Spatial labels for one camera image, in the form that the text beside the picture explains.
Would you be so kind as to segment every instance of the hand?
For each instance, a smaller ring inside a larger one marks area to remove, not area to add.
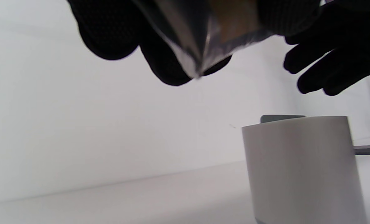
[[[68,0],[85,45],[97,56],[119,60],[140,46],[153,73],[164,83],[183,85],[191,80],[174,52],[151,28],[131,0]],[[212,74],[226,64],[227,57],[204,72]]]
[[[326,4],[309,29],[286,37],[286,42],[298,44],[287,53],[283,65],[292,74],[330,52],[299,78],[303,94],[323,88],[334,96],[370,75],[370,12]]]

